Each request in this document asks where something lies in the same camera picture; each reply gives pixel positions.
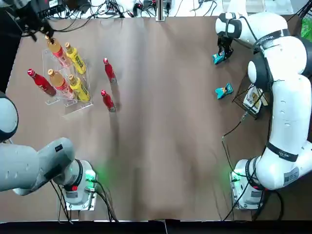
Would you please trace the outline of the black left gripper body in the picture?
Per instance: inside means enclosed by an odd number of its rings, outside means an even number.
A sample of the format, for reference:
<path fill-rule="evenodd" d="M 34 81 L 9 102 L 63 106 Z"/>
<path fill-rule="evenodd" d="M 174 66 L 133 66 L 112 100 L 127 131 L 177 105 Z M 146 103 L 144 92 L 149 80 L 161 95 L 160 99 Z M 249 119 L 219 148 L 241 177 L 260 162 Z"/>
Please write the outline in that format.
<path fill-rule="evenodd" d="M 40 31 L 44 27 L 44 23 L 33 9 L 17 9 L 16 14 L 16 22 L 21 29 Z"/>

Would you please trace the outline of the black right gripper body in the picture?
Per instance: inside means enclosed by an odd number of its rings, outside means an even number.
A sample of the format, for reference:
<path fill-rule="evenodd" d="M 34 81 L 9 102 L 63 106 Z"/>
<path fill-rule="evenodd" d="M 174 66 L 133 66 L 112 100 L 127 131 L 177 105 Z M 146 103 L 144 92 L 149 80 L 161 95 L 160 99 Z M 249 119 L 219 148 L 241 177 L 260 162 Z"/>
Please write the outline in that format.
<path fill-rule="evenodd" d="M 233 38 L 226 36 L 225 34 L 218 34 L 218 47 L 227 48 L 232 44 Z"/>

